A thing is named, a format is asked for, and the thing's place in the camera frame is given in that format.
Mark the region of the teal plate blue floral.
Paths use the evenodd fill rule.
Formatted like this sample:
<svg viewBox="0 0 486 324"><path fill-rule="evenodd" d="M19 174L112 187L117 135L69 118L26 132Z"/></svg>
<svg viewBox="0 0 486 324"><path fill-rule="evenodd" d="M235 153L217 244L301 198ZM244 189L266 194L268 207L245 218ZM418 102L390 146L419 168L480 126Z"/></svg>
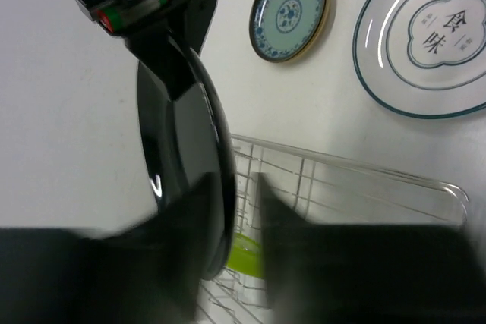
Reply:
<svg viewBox="0 0 486 324"><path fill-rule="evenodd" d="M271 63L290 61L318 35L328 0L254 0L249 19L251 46Z"/></svg>

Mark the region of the white plate teal rim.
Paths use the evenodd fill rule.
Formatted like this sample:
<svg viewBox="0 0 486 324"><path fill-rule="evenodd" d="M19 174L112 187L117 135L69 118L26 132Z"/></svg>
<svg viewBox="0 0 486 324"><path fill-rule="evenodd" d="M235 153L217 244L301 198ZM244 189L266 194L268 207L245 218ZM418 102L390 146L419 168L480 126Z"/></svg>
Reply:
<svg viewBox="0 0 486 324"><path fill-rule="evenodd" d="M379 105L411 118L485 107L485 0L366 0L355 72Z"/></svg>

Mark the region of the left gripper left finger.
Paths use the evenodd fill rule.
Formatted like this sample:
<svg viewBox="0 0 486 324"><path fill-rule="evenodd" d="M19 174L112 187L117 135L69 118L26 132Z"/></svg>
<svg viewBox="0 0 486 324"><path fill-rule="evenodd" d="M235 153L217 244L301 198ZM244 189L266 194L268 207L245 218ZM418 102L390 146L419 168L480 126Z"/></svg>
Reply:
<svg viewBox="0 0 486 324"><path fill-rule="evenodd" d="M3 323L193 323L213 230L217 178L205 174L123 234L1 230Z"/></svg>

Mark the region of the black plate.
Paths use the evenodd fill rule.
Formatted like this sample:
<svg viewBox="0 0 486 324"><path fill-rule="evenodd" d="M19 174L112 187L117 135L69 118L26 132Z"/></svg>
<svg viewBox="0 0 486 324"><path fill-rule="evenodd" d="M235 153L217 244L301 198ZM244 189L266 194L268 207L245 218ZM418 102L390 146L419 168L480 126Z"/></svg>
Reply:
<svg viewBox="0 0 486 324"><path fill-rule="evenodd" d="M159 209L208 172L218 178L203 277L211 280L226 264L236 209L236 170L225 113L199 57L200 80L177 100L137 101L148 175Z"/></svg>

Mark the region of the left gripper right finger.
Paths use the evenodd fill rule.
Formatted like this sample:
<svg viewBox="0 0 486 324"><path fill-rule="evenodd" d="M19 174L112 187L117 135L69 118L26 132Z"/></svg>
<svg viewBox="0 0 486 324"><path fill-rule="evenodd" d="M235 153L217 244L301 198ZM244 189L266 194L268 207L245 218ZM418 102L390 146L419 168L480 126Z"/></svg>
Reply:
<svg viewBox="0 0 486 324"><path fill-rule="evenodd" d="M267 306L276 323L483 323L485 271L447 225L309 222L257 175Z"/></svg>

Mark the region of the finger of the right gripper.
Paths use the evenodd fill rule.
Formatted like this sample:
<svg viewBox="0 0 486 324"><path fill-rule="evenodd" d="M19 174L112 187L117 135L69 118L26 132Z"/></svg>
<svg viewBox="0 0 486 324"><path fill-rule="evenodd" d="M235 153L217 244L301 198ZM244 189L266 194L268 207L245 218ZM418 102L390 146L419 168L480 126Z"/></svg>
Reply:
<svg viewBox="0 0 486 324"><path fill-rule="evenodd" d="M200 54L217 0L165 0L135 24L125 45L136 57L137 101L177 100L199 80Z"/></svg>

